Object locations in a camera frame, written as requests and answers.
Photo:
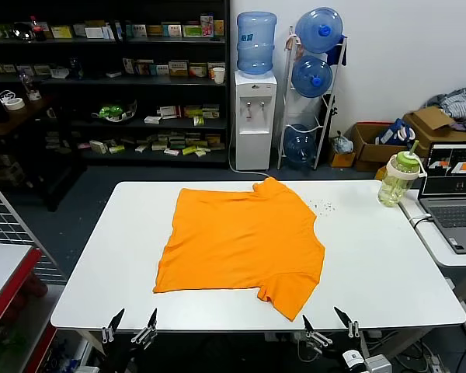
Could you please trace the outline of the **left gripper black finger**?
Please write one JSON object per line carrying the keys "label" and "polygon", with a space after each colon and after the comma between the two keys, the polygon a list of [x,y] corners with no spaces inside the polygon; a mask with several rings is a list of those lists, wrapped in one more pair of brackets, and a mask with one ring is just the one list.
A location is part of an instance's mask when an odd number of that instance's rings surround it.
{"label": "left gripper black finger", "polygon": [[121,309],[110,321],[107,327],[102,328],[102,342],[112,343],[114,341],[115,333],[123,317],[125,309]]}
{"label": "left gripper black finger", "polygon": [[131,343],[152,343],[157,334],[157,309],[153,311],[148,324],[136,336],[131,339]]}

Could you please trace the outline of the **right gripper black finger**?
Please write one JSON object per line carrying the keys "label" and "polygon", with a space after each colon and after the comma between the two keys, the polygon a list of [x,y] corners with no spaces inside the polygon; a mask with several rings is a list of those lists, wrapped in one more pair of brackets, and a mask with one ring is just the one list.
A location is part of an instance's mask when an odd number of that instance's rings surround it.
{"label": "right gripper black finger", "polygon": [[340,310],[336,306],[334,307],[334,310],[343,325],[347,328],[348,336],[359,336],[359,323],[356,320],[352,320],[344,311]]}
{"label": "right gripper black finger", "polygon": [[302,316],[302,319],[304,321],[305,339],[307,344],[312,347],[330,347],[332,345],[332,340],[316,331],[305,315]]}

